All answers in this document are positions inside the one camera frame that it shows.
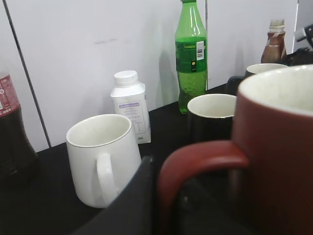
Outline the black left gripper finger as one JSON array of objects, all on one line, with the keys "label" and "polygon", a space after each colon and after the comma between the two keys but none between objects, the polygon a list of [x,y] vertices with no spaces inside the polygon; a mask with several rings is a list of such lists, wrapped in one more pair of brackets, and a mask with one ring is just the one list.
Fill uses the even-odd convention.
[{"label": "black left gripper finger", "polygon": [[155,235],[155,160],[145,156],[117,198],[74,235]]}]

